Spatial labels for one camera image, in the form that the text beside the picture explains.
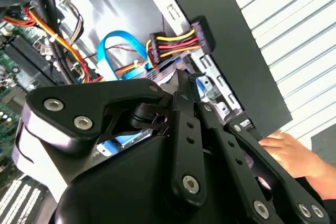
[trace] green circuit board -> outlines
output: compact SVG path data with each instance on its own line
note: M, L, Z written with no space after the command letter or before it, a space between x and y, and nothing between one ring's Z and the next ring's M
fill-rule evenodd
M40 30L24 27L6 26L6 29L11 31L13 35L19 34L26 38L32 45L41 37ZM0 174L0 189L22 174L12 161L12 150L15 140L15 135L18 127L20 113L13 110L9 104L4 102L4 98L11 94L11 92L22 89L15 85L19 78L25 78L24 73L15 73L13 69L17 67L16 62L4 53L0 48L0 65L5 69L7 79L12 78L12 83L6 86L6 89L0 91L0 167L2 169Z

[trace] red wire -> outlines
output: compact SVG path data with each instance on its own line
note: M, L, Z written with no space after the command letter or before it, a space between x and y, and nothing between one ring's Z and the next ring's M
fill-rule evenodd
M103 79L103 76L95 78L92 82L97 82L97 81L100 81L101 79Z
M184 43L180 43L180 44L175 44L175 45L161 45L159 46L159 49L171 49L171 48L177 48L177 47L184 47L184 46L188 46L190 44L195 43L196 41L198 41L198 38L194 38L192 40L189 40L187 42Z
M8 23L11 23L13 25L23 26L23 27L30 27L36 24L35 22L32 22L31 20L15 22L14 20L8 19L6 17L3 17L2 20Z

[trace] metal bolt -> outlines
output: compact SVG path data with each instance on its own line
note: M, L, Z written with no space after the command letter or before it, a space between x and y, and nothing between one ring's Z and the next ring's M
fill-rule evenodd
M311 208L314 210L315 214L320 217L320 218L323 218L324 217L324 214L323 212L321 211L320 208L318 208L317 206L315 205L311 205Z
M241 128L237 124L233 125L233 128L238 132L242 131Z
M189 98L185 94L181 94L181 96L184 100L187 100L187 101L189 100Z
M199 192L199 184L197 180L189 175L186 175L182 179L184 188L191 194L197 194Z
M92 120L83 115L76 117L73 122L75 126L81 130L88 130L93 126Z
M267 207L260 202L259 200L255 200L253 202L254 209L257 211L257 213L262 216L265 220L269 218L269 211Z
M311 217L310 211L308 210L307 207L305 207L304 204L299 204L299 209L304 216L306 216L307 218Z
M48 99L44 102L44 107L51 111L60 111L64 108L64 104L57 99Z
M154 92L158 92L157 87L155 87L155 86L153 86L153 85L150 85L149 88L150 88L151 90L153 90Z
M205 105L204 105L204 108L205 108L207 111L212 111L211 106L208 105L208 104L205 104Z

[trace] orange wire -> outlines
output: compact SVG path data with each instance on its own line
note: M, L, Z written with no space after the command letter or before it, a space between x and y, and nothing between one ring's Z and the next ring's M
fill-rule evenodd
M29 17L31 17L34 21L36 21L36 23L44 30L46 31L49 35L51 35L52 37L56 35L56 33L41 19L38 18L38 16L36 15L35 12L33 12L32 10L28 10L27 14L29 15ZM55 38L62 46L64 46L74 57L75 59L80 63L86 79L85 79L85 83L90 81L90 74L89 74L89 70L86 67L86 64L83 60L83 58L81 57L81 55L79 54L79 52L77 50L75 50L68 42L66 42L62 37L60 36L56 36Z
M138 67L144 65L145 63L146 62L138 62ZM137 67L135 66L135 64L132 64L132 65L129 65L129 66L126 66L126 67L124 67L122 69L117 70L115 73L116 74L125 73L125 72L127 72L127 71L129 71L131 69L134 69L134 68L137 68Z
M3 17L2 18L3 21L11 23L15 26L23 26L23 27L30 27L36 24L35 21L33 20L19 20L19 19L14 19L11 17Z

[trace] motherboard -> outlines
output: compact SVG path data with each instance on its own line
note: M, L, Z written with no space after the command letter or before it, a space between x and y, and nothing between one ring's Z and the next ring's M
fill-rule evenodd
M41 55L45 33L36 27L0 28L0 188L20 176L11 155L26 93L62 82L50 57Z

